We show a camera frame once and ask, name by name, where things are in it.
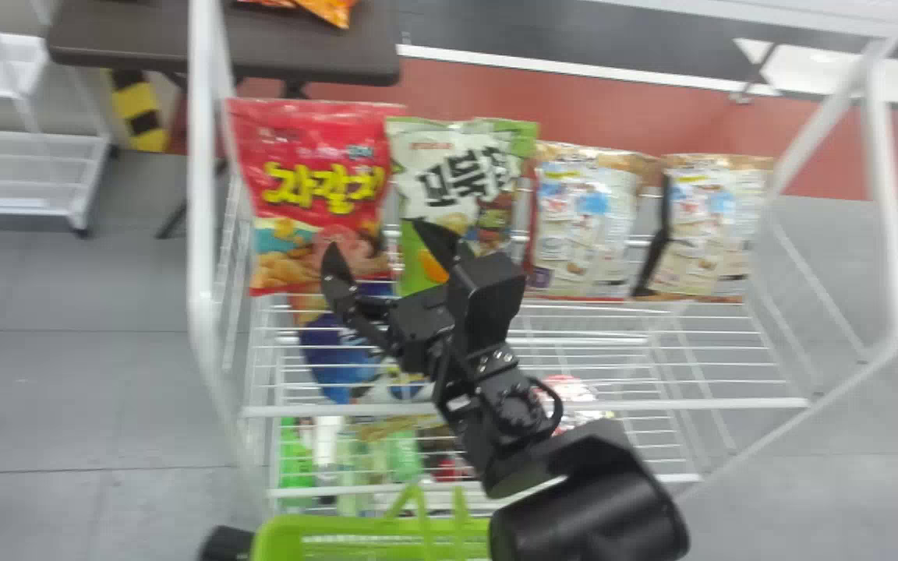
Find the blue package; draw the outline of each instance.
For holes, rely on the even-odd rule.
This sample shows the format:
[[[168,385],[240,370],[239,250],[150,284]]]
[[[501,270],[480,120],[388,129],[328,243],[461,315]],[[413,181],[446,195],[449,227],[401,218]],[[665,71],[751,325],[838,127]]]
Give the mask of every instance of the blue package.
[[[393,295],[392,284],[363,281],[359,285],[359,293],[372,295],[372,297],[391,297]],[[292,298],[292,303],[296,309],[327,308],[327,303],[322,297],[303,300]],[[356,394],[368,390],[368,387],[362,387],[360,384],[368,383],[377,377],[379,370],[377,363],[380,362],[381,357],[370,356],[369,351],[363,348],[365,341],[354,331],[343,326],[334,313],[321,312],[319,315],[315,315],[313,312],[297,313],[296,319],[299,326],[334,327],[330,330],[321,330],[320,328],[318,330],[300,330],[300,345],[304,347],[302,349],[303,356],[314,380],[319,384],[338,384],[338,386],[322,386],[321,394],[336,404],[351,404]],[[349,384],[349,386],[340,386],[340,384]]]

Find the table leg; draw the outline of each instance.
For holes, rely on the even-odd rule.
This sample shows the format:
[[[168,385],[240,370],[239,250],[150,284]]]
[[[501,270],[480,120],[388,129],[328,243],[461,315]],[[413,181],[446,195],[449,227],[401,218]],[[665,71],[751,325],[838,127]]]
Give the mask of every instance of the table leg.
[[[290,79],[288,82],[282,83],[282,98],[288,100],[309,100],[310,96],[307,96],[307,93],[304,93],[303,87],[307,85],[307,82],[303,82],[301,79]]]
[[[746,105],[751,103],[751,96],[748,96],[748,90],[751,89],[751,86],[755,85],[755,81],[760,77],[760,71],[764,69],[764,66],[767,64],[767,61],[771,59],[771,55],[774,54],[774,51],[778,48],[778,43],[771,43],[767,48],[767,51],[764,52],[764,56],[762,60],[758,61],[758,64],[755,64],[751,67],[751,73],[748,74],[748,81],[744,83],[744,88],[739,92],[731,92],[730,99],[734,101],[734,103],[738,103],[741,105]]]
[[[186,76],[182,74],[172,74],[172,73],[163,73],[165,78],[168,78],[168,81],[171,81],[172,84],[179,86],[179,89],[182,91],[186,91]],[[238,86],[240,81],[243,78],[238,78],[236,80],[235,86]],[[292,99],[292,100],[306,100],[310,99],[307,96],[307,93],[303,91],[304,86],[307,85],[307,82],[303,82],[302,79],[290,79],[288,82],[282,83],[282,98],[284,99]],[[221,174],[224,174],[228,169],[228,161],[221,160],[217,162],[217,177],[221,177]],[[157,234],[154,235],[157,239],[165,239],[171,235],[171,231],[175,230],[175,227],[179,225],[179,221],[182,221],[182,217],[186,215],[186,198],[182,198],[182,202],[179,203],[179,206],[172,211],[168,219],[164,220],[164,224],[161,225]]]

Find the wire shelf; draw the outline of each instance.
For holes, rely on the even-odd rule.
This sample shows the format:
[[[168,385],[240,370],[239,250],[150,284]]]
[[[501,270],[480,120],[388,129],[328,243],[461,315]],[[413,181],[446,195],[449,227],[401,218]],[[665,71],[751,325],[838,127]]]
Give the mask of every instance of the wire shelf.
[[[802,13],[811,3],[765,0],[759,4],[764,9],[758,13],[773,17],[781,11]],[[560,393],[569,386],[568,390],[581,397],[564,399],[564,421],[570,418],[571,424],[577,424],[593,415],[619,419],[638,454],[679,500],[688,500],[694,489],[701,488],[695,483],[708,487],[712,480],[728,475],[898,355],[898,181],[889,109],[876,70],[898,45],[898,5],[893,9],[891,2],[879,4],[863,16],[854,10],[849,16],[846,7],[831,10],[833,17],[823,18],[829,23],[820,23],[846,27],[856,18],[875,28],[875,35],[882,38],[868,43],[836,92],[820,104],[778,159],[765,194],[762,229],[744,303],[578,302],[527,295],[512,323],[509,342],[524,372],[552,383]],[[418,429],[410,438],[420,458],[420,467],[414,462],[413,473],[389,463],[357,463],[354,454],[339,450],[348,447],[339,436],[364,422],[395,423],[406,415],[421,415],[410,418],[410,426],[437,424],[434,407],[425,400],[423,388],[417,397],[402,400],[384,391],[382,383],[393,387],[405,377],[409,383],[414,380],[389,373],[385,365],[364,367],[377,371],[382,383],[373,385],[379,391],[357,393],[354,401],[336,404],[321,394],[335,386],[322,384],[320,373],[348,363],[335,359],[309,365],[304,351],[311,348],[302,347],[300,341],[310,330],[350,333],[342,333],[342,327],[320,323],[308,327],[295,320],[299,313],[324,312],[323,299],[314,309],[309,305],[313,295],[303,295],[297,309],[292,295],[246,297],[252,225],[236,163],[220,238],[214,233],[218,211],[210,166],[215,155],[214,115],[217,104],[234,92],[227,40],[217,5],[209,0],[193,0],[192,5],[189,332],[200,372],[232,437],[253,504],[264,516],[281,508],[331,513],[334,507],[320,497],[355,495],[365,496],[363,504],[372,505],[364,510],[379,510],[400,491],[404,478],[413,475],[423,480],[430,502],[442,496],[448,505],[450,489],[460,484],[473,501],[474,512],[491,512],[503,502],[486,499],[479,483],[467,479],[465,472],[447,480],[443,460],[456,458],[460,452],[449,436],[440,438]],[[713,5],[723,10],[725,4],[696,0],[662,2],[657,7],[701,12],[712,10]],[[806,19],[822,21],[816,12]],[[852,328],[844,310],[788,238],[784,230],[787,221],[778,213],[784,189],[845,113],[852,95],[861,90],[866,177],[880,217],[876,235],[881,244],[875,246],[883,259],[875,275],[885,281],[876,295],[876,305],[885,306],[889,320],[887,331],[867,341]],[[227,128],[222,138],[231,152]],[[514,217],[510,249],[514,259],[520,258],[521,245],[529,237],[529,217],[524,212],[528,209],[527,187],[520,192],[525,195],[517,198],[519,212]],[[628,244],[634,251],[628,256],[631,265],[641,263],[648,234],[656,231],[652,219],[658,213],[652,206],[646,207],[654,203],[645,199],[638,212],[637,234]],[[805,217],[796,217],[788,224],[809,230],[805,221]],[[831,224],[813,224],[816,231],[828,226]],[[397,273],[397,232],[389,234],[390,260]],[[619,290],[613,290],[613,295],[619,295]],[[369,349],[355,351],[362,355]],[[348,383],[340,386],[357,390],[347,387]],[[293,422],[303,426],[282,429]],[[292,446],[293,433],[300,435],[302,447]],[[441,450],[428,447],[440,440]],[[439,463],[426,462],[425,458],[436,457]],[[304,468],[295,468],[295,459],[307,460],[313,467],[307,468],[304,462]],[[454,469],[448,473],[458,473]],[[312,482],[306,480],[307,475],[312,475]],[[295,483],[300,476],[303,479]]]

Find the gray floor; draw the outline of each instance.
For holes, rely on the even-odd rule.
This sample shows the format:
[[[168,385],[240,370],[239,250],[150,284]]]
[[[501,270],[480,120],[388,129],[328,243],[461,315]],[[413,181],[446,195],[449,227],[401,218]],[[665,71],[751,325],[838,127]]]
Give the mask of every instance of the gray floor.
[[[0,231],[0,559],[186,560],[211,525],[246,524],[186,340],[185,239],[152,239],[184,171],[111,164],[89,241]],[[841,305],[873,309],[865,206],[783,212],[845,224],[792,235]],[[692,560],[898,559],[898,363],[684,510]]]

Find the white wire cart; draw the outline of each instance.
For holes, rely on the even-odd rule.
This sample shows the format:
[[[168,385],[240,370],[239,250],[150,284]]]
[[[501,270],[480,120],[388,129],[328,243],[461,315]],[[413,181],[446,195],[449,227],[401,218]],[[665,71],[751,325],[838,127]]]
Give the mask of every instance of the white wire cart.
[[[703,13],[705,4],[724,3],[729,2],[674,4]],[[801,10],[801,2],[756,4],[765,6],[765,18],[785,12],[812,21]],[[805,4],[819,11],[818,3]],[[868,31],[863,33],[875,38],[838,91],[820,104],[780,156],[769,201],[783,194],[848,109],[852,96],[863,91],[867,178],[879,210],[882,242],[876,252],[883,256],[885,280],[885,290],[875,301],[886,306],[889,321],[883,337],[866,342],[855,333],[788,238],[783,217],[776,216],[770,205],[745,303],[526,298],[512,323],[509,344],[519,354],[524,372],[583,380],[598,400],[572,401],[566,408],[617,416],[638,453],[678,500],[688,500],[696,490],[728,475],[898,355],[898,178],[877,65],[898,44],[898,4],[895,10],[874,12],[851,10],[849,6],[858,4],[854,2],[833,4],[840,9],[819,21],[836,25],[835,19],[843,17],[861,24],[872,17],[871,27],[865,26]],[[278,487],[286,463],[279,443],[282,418],[309,419],[303,430],[323,447],[324,440],[335,438],[328,427],[342,416],[433,415],[434,408],[427,402],[338,405],[322,397],[320,384],[314,383],[304,363],[297,337],[300,327],[293,322],[295,310],[288,297],[246,297],[250,260],[246,190],[235,167],[227,212],[218,230],[217,186],[210,164],[221,101],[234,93],[220,4],[192,0],[189,28],[189,329],[253,508],[267,517],[285,504],[277,500],[281,498],[356,494],[388,501],[402,487],[391,481],[389,473],[369,473],[370,484],[340,485],[337,479],[322,484],[329,480],[321,477],[328,475],[329,458],[316,448],[318,486]],[[229,131],[224,128],[222,134],[229,145]],[[645,202],[641,216],[653,213],[655,203]],[[527,199],[519,205],[521,216]],[[519,241],[528,235],[521,222],[514,232]],[[391,255],[396,258],[392,213],[387,213],[387,223]],[[631,241],[637,263],[649,243],[645,234],[641,231]],[[448,504],[449,491],[457,483],[434,479],[423,482],[429,500]],[[490,512],[503,504],[484,497],[478,482],[461,484],[474,511]],[[330,508],[314,501],[303,506],[310,512]]]

